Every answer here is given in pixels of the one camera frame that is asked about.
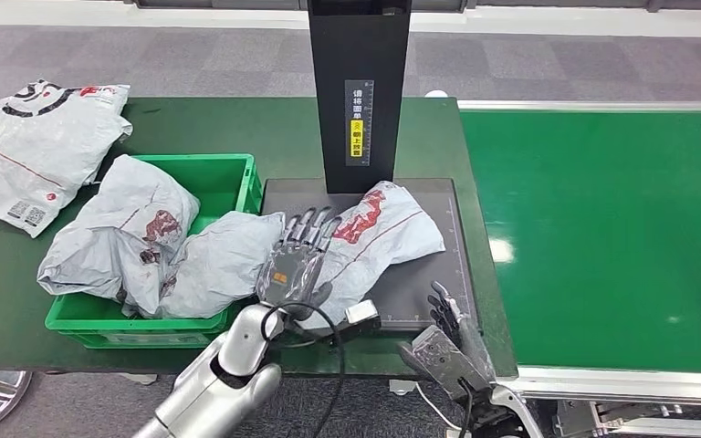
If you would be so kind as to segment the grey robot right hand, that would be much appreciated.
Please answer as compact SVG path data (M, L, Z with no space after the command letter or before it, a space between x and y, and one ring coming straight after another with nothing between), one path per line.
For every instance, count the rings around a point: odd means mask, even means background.
M412 341L398 344L400 357L444 386L456 386L459 381L476 389L489 386L496 374L481 330L445 286L434 281L431 288L427 301L433 322Z

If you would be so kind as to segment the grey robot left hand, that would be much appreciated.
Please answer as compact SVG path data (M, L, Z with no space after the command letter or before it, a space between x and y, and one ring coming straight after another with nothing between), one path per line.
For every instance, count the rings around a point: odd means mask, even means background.
M330 206L310 207L286 221L258 274L259 301L305 321L330 297L333 285L320 274L341 217Z

